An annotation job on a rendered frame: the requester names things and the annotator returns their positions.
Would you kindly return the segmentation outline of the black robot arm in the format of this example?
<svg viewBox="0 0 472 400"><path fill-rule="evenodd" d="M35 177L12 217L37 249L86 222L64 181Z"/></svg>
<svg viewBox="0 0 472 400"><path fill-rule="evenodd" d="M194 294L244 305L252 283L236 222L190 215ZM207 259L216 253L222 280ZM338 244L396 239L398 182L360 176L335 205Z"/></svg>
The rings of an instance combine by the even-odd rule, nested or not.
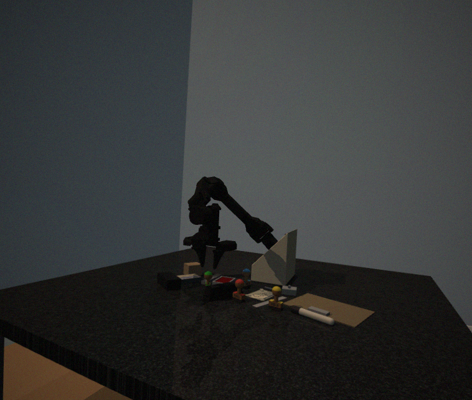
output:
<svg viewBox="0 0 472 400"><path fill-rule="evenodd" d="M202 177L196 184L194 195L188 200L189 219L195 225L218 224L219 210L221 207L217 203L206 206L210 198L221 201L227 206L244 224L249 236L258 244L262 242L269 250L278 241L271 234L274 230L266 222L257 217L252 217L238 202L236 202L227 191L224 182L213 177ZM199 228L198 233L191 237L192 247L204 248L207 244L214 242L214 235L211 228L203 231Z"/></svg>

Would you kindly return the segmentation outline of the tan cardboard box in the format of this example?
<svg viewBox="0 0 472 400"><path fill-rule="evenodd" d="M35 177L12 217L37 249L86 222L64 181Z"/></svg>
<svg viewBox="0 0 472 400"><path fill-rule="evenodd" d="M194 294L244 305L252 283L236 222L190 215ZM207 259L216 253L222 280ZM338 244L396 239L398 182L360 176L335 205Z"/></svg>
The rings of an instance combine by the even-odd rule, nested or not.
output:
<svg viewBox="0 0 472 400"><path fill-rule="evenodd" d="M198 262L192 262L192 263L184 263L184 275L187 274L197 274L197 275L202 275L202 267L200 263Z"/></svg>

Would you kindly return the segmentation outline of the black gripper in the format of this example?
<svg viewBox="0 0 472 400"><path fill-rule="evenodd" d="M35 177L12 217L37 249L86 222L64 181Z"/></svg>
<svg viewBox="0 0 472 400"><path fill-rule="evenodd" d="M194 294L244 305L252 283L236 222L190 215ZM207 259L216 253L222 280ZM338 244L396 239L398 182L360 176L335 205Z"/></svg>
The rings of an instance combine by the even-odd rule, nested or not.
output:
<svg viewBox="0 0 472 400"><path fill-rule="evenodd" d="M235 241L232 241L232 240L224 240L224 241L218 242L220 240L220 238L218 238L219 229L220 229L219 224L203 224L200 227L202 227L203 231L207 231L207 228L211 228L211 231L214 235L214 242L211 243L211 244L207 244L207 245L216 247L216 250L213 250L213 253L214 253L213 268L215 270L217 268L217 265L218 265L221 257L223 256L224 252L225 251L236 250L237 249L237 243ZM192 236L185 237L184 240L183 240L183 245L191 246L192 245L191 237ZM204 267L206 247L207 246L205 246L204 248L191 247L192 249L194 249L196 251L201 267Z"/></svg>

